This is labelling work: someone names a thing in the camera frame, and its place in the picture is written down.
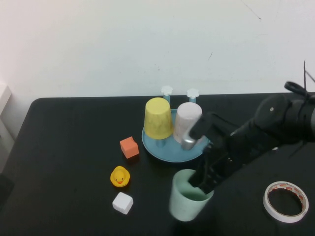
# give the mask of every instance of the white wall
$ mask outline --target white wall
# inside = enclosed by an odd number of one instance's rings
[[[14,136],[39,97],[167,84],[175,94],[284,91],[303,81],[304,59],[315,75],[313,0],[0,1],[0,80],[13,93],[1,118]]]

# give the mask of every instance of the white cube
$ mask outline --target white cube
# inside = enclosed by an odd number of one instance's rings
[[[131,196],[120,192],[113,201],[113,207],[117,211],[127,215],[133,204]]]

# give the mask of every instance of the tape roll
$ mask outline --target tape roll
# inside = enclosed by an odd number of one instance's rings
[[[279,189],[279,188],[283,188],[286,190],[289,190],[293,193],[295,193],[295,195],[300,199],[301,204],[302,204],[302,211],[297,214],[297,215],[284,215],[281,214],[279,212],[277,212],[272,205],[270,204],[268,195],[271,191],[275,190],[275,189]],[[309,210],[309,200],[307,199],[305,193],[302,191],[302,189],[300,189],[298,186],[294,185],[293,183],[289,183],[289,182],[285,182],[285,181],[278,181],[278,182],[274,182],[272,184],[270,184],[264,194],[264,198],[263,198],[263,203],[264,206],[267,210],[267,212],[274,217],[275,219],[285,222],[285,223],[294,223],[297,222],[299,220],[301,220],[305,214],[307,213],[307,211]]]

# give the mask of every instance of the yellow rubber duck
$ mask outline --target yellow rubber duck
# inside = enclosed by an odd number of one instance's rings
[[[110,175],[110,181],[116,187],[124,187],[129,183],[130,174],[122,166],[117,166]]]

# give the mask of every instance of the foam block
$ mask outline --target foam block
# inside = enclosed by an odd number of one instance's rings
[[[120,192],[113,201],[113,207],[115,210],[127,215],[133,204],[131,196]]]
[[[120,147],[126,158],[131,158],[139,154],[138,144],[132,137],[120,141]]]

